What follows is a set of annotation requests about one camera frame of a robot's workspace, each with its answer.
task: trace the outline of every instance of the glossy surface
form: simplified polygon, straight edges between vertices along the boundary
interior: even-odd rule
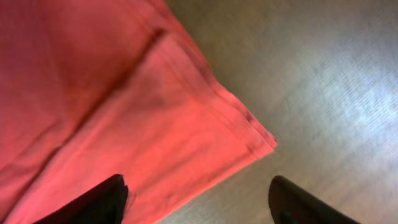
[[[163,223],[272,223],[275,175],[359,222],[398,222],[397,1],[167,3],[279,147]]]

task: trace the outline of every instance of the wooden table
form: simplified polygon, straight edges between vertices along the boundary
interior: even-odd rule
[[[163,223],[272,223],[284,175],[362,223],[398,223],[398,1],[168,0],[276,152]]]

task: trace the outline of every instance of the red cloth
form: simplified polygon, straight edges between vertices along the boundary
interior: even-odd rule
[[[0,220],[113,174],[151,223],[272,151],[160,0],[0,1]]]

